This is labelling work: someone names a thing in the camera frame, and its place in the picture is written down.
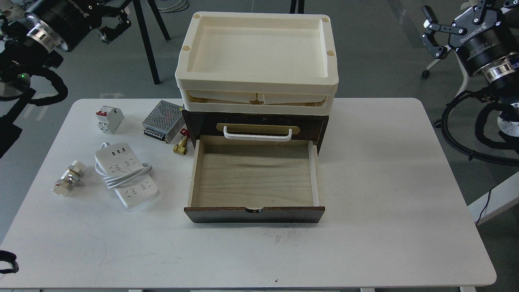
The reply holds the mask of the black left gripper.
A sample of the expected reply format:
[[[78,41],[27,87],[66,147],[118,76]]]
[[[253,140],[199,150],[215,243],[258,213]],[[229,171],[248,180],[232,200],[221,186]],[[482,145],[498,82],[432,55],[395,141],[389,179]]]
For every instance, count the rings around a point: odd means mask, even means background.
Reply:
[[[25,13],[33,24],[27,36],[42,44],[48,52],[55,48],[70,52],[95,28],[103,17],[118,20],[117,26],[99,28],[100,39],[109,44],[130,26],[125,9],[131,0],[39,0]]]

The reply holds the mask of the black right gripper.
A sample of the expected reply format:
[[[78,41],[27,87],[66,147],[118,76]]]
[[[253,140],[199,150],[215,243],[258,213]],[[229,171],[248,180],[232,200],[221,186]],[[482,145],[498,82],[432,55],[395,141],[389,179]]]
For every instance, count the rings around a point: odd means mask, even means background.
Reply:
[[[517,55],[517,41],[504,22],[504,15],[517,9],[517,0],[476,0],[474,8],[455,19],[456,27],[439,24],[430,6],[421,9],[427,19],[421,41],[432,57],[445,58],[448,50],[434,34],[450,34],[448,45],[471,77],[488,64]]]

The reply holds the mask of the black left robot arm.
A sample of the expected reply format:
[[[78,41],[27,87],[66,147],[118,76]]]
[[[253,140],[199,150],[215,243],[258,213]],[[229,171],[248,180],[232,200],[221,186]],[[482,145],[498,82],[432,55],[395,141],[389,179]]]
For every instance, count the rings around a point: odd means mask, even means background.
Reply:
[[[1,16],[1,100],[26,92],[31,76],[63,62],[58,49],[74,50],[91,31],[109,44],[130,26],[128,0],[38,0],[25,13],[28,24]]]

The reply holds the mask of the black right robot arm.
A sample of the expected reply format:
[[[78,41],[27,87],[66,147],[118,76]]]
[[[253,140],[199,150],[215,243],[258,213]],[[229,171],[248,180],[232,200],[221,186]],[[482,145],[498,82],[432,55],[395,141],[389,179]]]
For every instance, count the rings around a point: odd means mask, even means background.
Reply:
[[[423,6],[426,21],[421,41],[434,61],[422,77],[427,78],[430,68],[454,52],[463,78],[459,93],[467,88],[469,77],[482,75],[498,95],[518,94],[518,42],[505,22],[505,14],[517,8],[517,0],[506,0],[498,8],[493,0],[470,0],[452,24],[443,25],[430,6]]]

